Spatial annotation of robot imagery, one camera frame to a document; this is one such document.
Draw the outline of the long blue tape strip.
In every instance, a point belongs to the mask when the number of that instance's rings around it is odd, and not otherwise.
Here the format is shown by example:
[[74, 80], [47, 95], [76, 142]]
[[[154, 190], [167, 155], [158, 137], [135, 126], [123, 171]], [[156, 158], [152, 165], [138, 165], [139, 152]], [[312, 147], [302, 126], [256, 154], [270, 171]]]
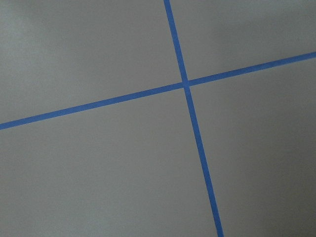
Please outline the long blue tape strip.
[[195, 111], [195, 107], [194, 107], [193, 97], [191, 94], [191, 89], [190, 89], [190, 85], [189, 85], [187, 71], [186, 71], [186, 67], [185, 67], [185, 63], [184, 63], [184, 59], [183, 59], [183, 54], [182, 54], [182, 50], [181, 50], [181, 44], [180, 44], [180, 40], [178, 37], [178, 33], [177, 33], [176, 24], [175, 24], [175, 20], [174, 20], [173, 11], [172, 11], [170, 1], [165, 0], [164, 7], [165, 7], [165, 11], [166, 11], [167, 19], [168, 19], [168, 24], [169, 24], [169, 28], [170, 28], [170, 32], [171, 32], [171, 36], [172, 36], [173, 46], [174, 46], [174, 50], [175, 50], [175, 54], [176, 54], [176, 59], [177, 59], [178, 68], [179, 68], [179, 72], [180, 72], [180, 76], [181, 76], [183, 90], [184, 90], [185, 97], [186, 97], [186, 102], [187, 102], [187, 107], [188, 107], [188, 111], [189, 111], [189, 115], [190, 115], [190, 120], [191, 120], [193, 132], [194, 132], [194, 136], [195, 136], [197, 151], [198, 151], [199, 160], [200, 160], [200, 164], [201, 164], [201, 168], [202, 168], [202, 172], [203, 172], [203, 176], [204, 176], [204, 181], [205, 181], [205, 185], [206, 185], [206, 189], [207, 189], [207, 193], [208, 193], [208, 199], [209, 199], [211, 210], [212, 210], [212, 216], [213, 216], [213, 220], [214, 220], [214, 224], [215, 224], [215, 229], [217, 232], [217, 236], [223, 237], [224, 231], [223, 231], [223, 227], [222, 227], [222, 223], [221, 223], [221, 219], [220, 219], [220, 214], [218, 211], [217, 201], [216, 201], [216, 197], [215, 197], [215, 193], [214, 193], [214, 189], [213, 189], [213, 185], [212, 185], [211, 175], [209, 172], [209, 167], [208, 167], [207, 158], [205, 155], [202, 137], [200, 134], [198, 119], [197, 119], [197, 115], [196, 115], [196, 111]]

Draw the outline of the crossing blue tape strip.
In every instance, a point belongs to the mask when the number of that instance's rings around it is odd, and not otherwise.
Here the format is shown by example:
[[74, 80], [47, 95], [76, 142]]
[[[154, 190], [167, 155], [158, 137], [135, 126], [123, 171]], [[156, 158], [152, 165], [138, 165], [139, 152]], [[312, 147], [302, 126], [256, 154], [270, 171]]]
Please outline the crossing blue tape strip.
[[[314, 59], [315, 57], [316, 57], [316, 53], [310, 52], [310, 53], [306, 53], [306, 54], [302, 54], [302, 55], [297, 55], [297, 56], [279, 59], [279, 60], [275, 60], [275, 61], [271, 61], [271, 62], [266, 62], [263, 64], [257, 64], [257, 65], [253, 65], [253, 66], [249, 66], [249, 67], [245, 67], [245, 68], [240, 68], [240, 69], [227, 71], [227, 72], [223, 72], [223, 73], [219, 73], [219, 74], [214, 74], [214, 75], [205, 76], [205, 77], [201, 77], [201, 78], [197, 78], [197, 79], [192, 79], [192, 80], [189, 80], [189, 86], [195, 86], [198, 84], [204, 84], [204, 83], [211, 82], [211, 81], [226, 79], [226, 78], [239, 76], [239, 75], [243, 75], [243, 74], [248, 74], [248, 73], [252, 73], [252, 72], [256, 72], [256, 71], [261, 71], [261, 70], [265, 70], [265, 69], [269, 69], [269, 68], [279, 67], [279, 66], [283, 66], [286, 64], [291, 64], [291, 63], [296, 63], [296, 62], [300, 62], [300, 61], [304, 61], [304, 60]], [[92, 102], [92, 103], [88, 103], [88, 104], [74, 106], [74, 107], [70, 107], [70, 108], [66, 108], [66, 109], [62, 109], [62, 110], [57, 110], [57, 111], [53, 111], [53, 112], [49, 112], [49, 113], [44, 113], [44, 114], [40, 114], [40, 115], [36, 115], [36, 116], [32, 116], [32, 117], [27, 117], [27, 118], [22, 118], [22, 119], [17, 119], [17, 120], [5, 122], [5, 123], [2, 123], [0, 125], [0, 128], [1, 128], [1, 130], [4, 130], [4, 129], [16, 127], [16, 126], [21, 126], [21, 125], [41, 121], [41, 120], [52, 119], [52, 118], [61, 117], [61, 116], [69, 115], [69, 114], [74, 114], [74, 113], [78, 113], [78, 112], [82, 112], [82, 111], [100, 108], [100, 107], [104, 107], [104, 106], [108, 106], [108, 105], [112, 105], [112, 104], [117, 104], [117, 103], [129, 101], [129, 100], [135, 100], [135, 99], [142, 98], [142, 97], [147, 97], [147, 96], [151, 96], [151, 95], [155, 95], [155, 94], [173, 91], [173, 90], [177, 90], [177, 89], [180, 89], [183, 87], [184, 86], [181, 82], [174, 83], [174, 84], [170, 84], [170, 85], [166, 85], [166, 86], [162, 86], [162, 87], [157, 87], [157, 88], [153, 88], [153, 89], [139, 91], [139, 92], [135, 92], [135, 93], [127, 94], [127, 95], [122, 95], [122, 96], [109, 98], [109, 99], [105, 99], [105, 100], [101, 100], [101, 101], [96, 101], [96, 102]]]

